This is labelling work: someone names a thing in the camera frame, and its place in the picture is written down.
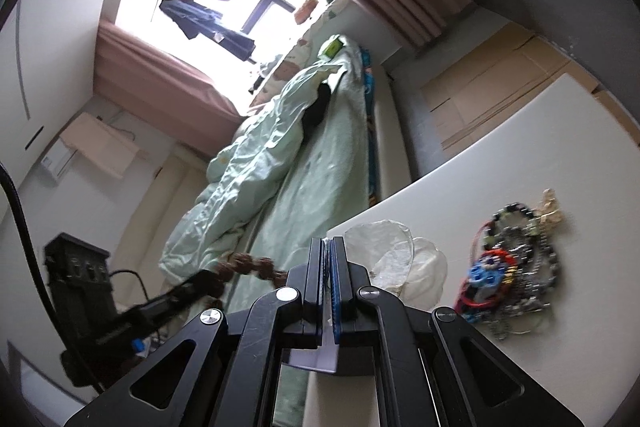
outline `tabletop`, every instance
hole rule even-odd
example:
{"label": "tabletop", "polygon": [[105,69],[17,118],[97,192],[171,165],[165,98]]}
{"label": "tabletop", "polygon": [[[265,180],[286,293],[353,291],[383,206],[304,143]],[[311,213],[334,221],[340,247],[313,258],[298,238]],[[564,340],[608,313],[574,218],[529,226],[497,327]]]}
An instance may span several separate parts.
{"label": "tabletop", "polygon": [[586,427],[604,425],[640,374],[640,149],[568,74],[452,160],[330,230],[393,219],[443,251],[453,306],[471,241],[508,203],[556,191],[561,280],[543,328],[495,344]]}

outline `white wall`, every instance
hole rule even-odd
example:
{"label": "white wall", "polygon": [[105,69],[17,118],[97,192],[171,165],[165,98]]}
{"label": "white wall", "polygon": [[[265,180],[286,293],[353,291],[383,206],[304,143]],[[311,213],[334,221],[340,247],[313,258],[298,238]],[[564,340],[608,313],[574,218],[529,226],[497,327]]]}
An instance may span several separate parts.
{"label": "white wall", "polygon": [[312,61],[313,57],[318,56],[320,46],[331,35],[338,33],[347,35],[361,47],[368,49],[372,60],[377,63],[384,62],[400,49],[393,33],[377,17],[369,15],[356,3],[350,2],[314,35],[311,49]]}
{"label": "white wall", "polygon": [[16,184],[92,97],[102,1],[20,0],[2,28],[0,161]]}
{"label": "white wall", "polygon": [[[118,109],[94,97],[86,106],[109,121]],[[31,238],[42,264],[42,249],[60,232],[113,252],[127,223],[167,158],[174,141],[143,121],[122,113],[113,125],[136,134],[135,142],[149,153],[136,158],[124,179],[117,180],[80,155],[56,185],[39,164],[27,175],[19,192]],[[90,388],[76,389],[59,361],[63,345],[38,299],[10,213],[0,225],[0,355],[6,361],[6,341],[41,372],[66,390],[89,399]],[[47,280],[44,267],[43,277]]]}

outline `black cable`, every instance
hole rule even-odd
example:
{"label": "black cable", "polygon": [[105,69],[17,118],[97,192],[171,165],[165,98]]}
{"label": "black cable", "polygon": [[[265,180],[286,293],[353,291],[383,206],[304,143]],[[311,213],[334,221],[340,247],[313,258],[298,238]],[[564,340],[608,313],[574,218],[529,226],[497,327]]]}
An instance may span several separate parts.
{"label": "black cable", "polygon": [[[126,268],[123,268],[121,270],[114,270],[109,274],[109,277],[113,277],[114,275],[118,274],[118,273],[130,273],[132,275],[135,275],[138,279],[138,281],[140,282],[140,286],[142,287],[142,293],[145,295],[145,299],[147,302],[150,301],[149,299],[149,294],[146,292],[146,288],[145,288],[145,283],[142,281],[142,277],[140,277],[140,274],[138,272],[136,272],[135,270],[129,270]],[[156,335],[158,336],[158,346],[160,345],[160,331],[156,330]]]}
{"label": "black cable", "polygon": [[114,127],[113,125],[111,125],[111,128],[119,131],[120,133],[129,134],[129,136],[131,137],[131,141],[136,141],[136,133],[134,133],[133,131],[130,131],[128,129],[121,129],[120,127]]}
{"label": "black cable", "polygon": [[42,302],[47,315],[49,315],[49,320],[60,336],[62,343],[66,347],[66,350],[71,353],[71,355],[76,359],[76,362],[78,362],[79,366],[86,373],[87,377],[91,381],[91,386],[96,390],[98,394],[101,394],[104,391],[102,385],[100,384],[98,379],[95,378],[95,375],[82,358],[82,355],[78,351],[78,348],[69,339],[65,330],[63,330],[62,325],[60,325],[60,321],[58,320],[58,316],[56,315],[56,310],[53,307],[51,299],[49,298],[49,294],[47,293],[47,287],[45,286],[44,281],[42,280],[42,275],[40,274],[40,268],[38,267],[38,258],[36,257],[36,253],[33,250],[33,243],[31,242],[31,236],[29,235],[27,220],[25,219],[24,212],[22,211],[20,196],[18,195],[18,191],[15,188],[14,181],[11,179],[9,172],[6,171],[1,162],[0,185],[2,186],[2,190],[4,190],[7,200],[9,201],[9,208],[11,209],[11,213],[14,216],[15,226],[18,229],[18,236],[20,237],[20,243],[22,244],[22,249],[24,250],[24,256],[27,260],[27,266],[29,267],[31,278],[33,279],[33,283],[36,286],[38,297],[40,297],[40,301]]}

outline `laundry on rack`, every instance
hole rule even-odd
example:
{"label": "laundry on rack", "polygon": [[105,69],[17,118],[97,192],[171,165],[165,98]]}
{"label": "laundry on rack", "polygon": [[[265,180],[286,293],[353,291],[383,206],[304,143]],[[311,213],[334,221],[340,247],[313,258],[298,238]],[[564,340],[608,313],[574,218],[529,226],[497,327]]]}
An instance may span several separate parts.
{"label": "laundry on rack", "polygon": [[240,60],[247,60],[254,52],[254,40],[223,26],[220,12],[183,0],[163,0],[160,10],[178,25],[188,39],[203,34]]}

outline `white plastic bag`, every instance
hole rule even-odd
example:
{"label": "white plastic bag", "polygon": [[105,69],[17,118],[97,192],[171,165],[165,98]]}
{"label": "white plastic bag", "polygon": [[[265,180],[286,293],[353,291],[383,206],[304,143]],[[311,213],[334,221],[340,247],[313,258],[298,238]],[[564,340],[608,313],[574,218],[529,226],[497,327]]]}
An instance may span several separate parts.
{"label": "white plastic bag", "polygon": [[364,223],[343,234],[347,259],[369,270],[373,286],[424,311],[438,304],[447,278],[447,259],[431,241],[412,237],[397,221]]}

